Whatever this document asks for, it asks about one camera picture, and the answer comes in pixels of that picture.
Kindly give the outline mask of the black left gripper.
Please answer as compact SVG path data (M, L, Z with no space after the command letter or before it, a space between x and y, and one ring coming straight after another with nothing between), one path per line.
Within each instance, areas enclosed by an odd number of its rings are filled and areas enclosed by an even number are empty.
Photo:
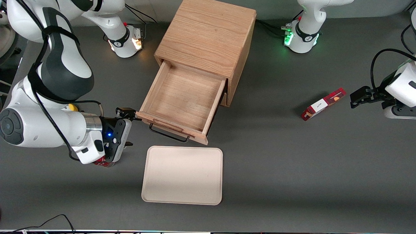
M369 86L363 86L351 93L350 107L352 109L357 108L359 105L371 104L376 102L382 102L382 108L385 109L389 106L396 104L396 99L386 91L386 87L396 79L395 73L391 73L385 77L380 86L376 87L373 77L373 96L371 95L371 88Z

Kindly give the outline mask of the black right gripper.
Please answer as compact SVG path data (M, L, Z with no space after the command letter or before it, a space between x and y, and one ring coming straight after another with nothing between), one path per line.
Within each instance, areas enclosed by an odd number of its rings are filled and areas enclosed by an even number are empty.
M132 108L116 108L116 118L100 117L106 162L117 162L121 158L124 143L124 120L142 121ZM125 142L125 147L134 145Z

